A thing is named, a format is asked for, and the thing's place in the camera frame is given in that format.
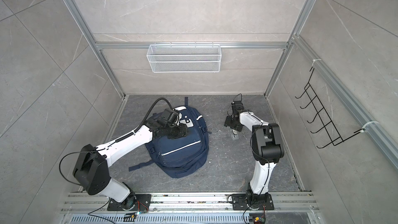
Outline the small clear plastic object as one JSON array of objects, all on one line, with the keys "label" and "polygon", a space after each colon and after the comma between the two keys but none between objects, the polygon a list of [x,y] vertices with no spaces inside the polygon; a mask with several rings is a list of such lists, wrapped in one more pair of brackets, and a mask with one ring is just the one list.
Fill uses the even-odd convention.
[{"label": "small clear plastic object", "polygon": [[238,131],[233,130],[233,129],[231,129],[230,131],[231,131],[232,140],[238,140],[238,139],[239,139],[239,133],[238,133]]}]

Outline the navy blue student backpack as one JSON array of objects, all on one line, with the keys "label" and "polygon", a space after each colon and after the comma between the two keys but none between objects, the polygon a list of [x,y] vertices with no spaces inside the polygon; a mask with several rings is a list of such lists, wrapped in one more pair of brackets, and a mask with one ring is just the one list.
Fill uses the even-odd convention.
[{"label": "navy blue student backpack", "polygon": [[145,144],[151,160],[129,167],[135,171],[155,163],[171,178],[182,178],[202,167],[209,151],[207,125],[199,111],[189,106],[188,97],[184,105],[177,108],[182,114],[180,124],[187,126],[187,135],[177,139],[163,136]]}]

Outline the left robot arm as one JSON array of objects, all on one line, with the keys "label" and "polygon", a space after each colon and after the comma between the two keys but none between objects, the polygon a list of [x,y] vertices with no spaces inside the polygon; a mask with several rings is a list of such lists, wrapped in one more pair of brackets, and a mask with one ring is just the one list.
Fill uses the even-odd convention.
[{"label": "left robot arm", "polygon": [[186,109],[186,106],[173,108],[169,105],[154,116],[150,116],[152,110],[148,110],[140,124],[130,132],[102,145],[84,146],[77,152],[74,184],[91,196],[104,195],[120,203],[124,210],[132,209],[136,202],[134,191],[127,184],[113,179],[109,168],[123,156],[156,138],[176,139],[187,135],[188,127],[181,121]]}]

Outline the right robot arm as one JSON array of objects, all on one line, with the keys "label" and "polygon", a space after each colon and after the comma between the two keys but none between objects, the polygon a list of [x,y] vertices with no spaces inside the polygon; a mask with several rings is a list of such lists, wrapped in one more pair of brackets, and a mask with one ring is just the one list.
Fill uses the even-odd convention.
[{"label": "right robot arm", "polygon": [[247,203],[264,202],[269,197],[268,186],[273,169],[285,154],[280,127],[245,109],[242,101],[233,101],[231,107],[232,114],[227,115],[224,125],[233,132],[240,132],[243,127],[252,131],[250,148],[256,165],[246,192]]}]

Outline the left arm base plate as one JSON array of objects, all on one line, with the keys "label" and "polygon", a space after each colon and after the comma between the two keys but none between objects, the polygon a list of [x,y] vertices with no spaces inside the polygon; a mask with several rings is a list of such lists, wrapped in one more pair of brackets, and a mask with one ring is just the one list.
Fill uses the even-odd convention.
[{"label": "left arm base plate", "polygon": [[151,203],[151,194],[137,194],[129,196],[123,202],[119,203],[114,199],[108,204],[108,211],[134,211],[147,212]]}]

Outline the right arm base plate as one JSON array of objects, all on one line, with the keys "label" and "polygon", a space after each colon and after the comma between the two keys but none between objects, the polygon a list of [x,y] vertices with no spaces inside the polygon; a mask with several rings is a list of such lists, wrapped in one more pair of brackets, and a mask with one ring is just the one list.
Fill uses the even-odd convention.
[{"label": "right arm base plate", "polygon": [[269,193],[263,195],[232,194],[227,201],[232,204],[235,211],[246,209],[273,211],[275,209],[272,196]]}]

